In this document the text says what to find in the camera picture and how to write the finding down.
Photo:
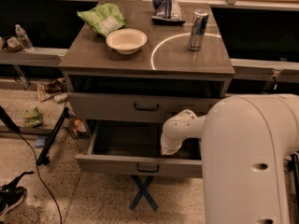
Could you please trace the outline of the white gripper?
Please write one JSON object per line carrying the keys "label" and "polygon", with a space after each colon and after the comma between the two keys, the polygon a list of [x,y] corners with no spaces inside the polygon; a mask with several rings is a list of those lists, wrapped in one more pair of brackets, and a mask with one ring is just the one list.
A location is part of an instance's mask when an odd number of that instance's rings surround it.
{"label": "white gripper", "polygon": [[174,155],[182,146],[182,140],[170,139],[164,133],[161,135],[161,154],[164,156]]}

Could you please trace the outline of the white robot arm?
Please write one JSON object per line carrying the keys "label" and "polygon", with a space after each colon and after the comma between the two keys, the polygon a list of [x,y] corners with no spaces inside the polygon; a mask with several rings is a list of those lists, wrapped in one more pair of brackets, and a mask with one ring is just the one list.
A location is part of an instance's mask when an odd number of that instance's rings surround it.
{"label": "white robot arm", "polygon": [[285,157],[299,148],[299,96],[233,95],[205,116],[184,110],[163,126],[161,148],[201,141],[206,224],[291,224]]}

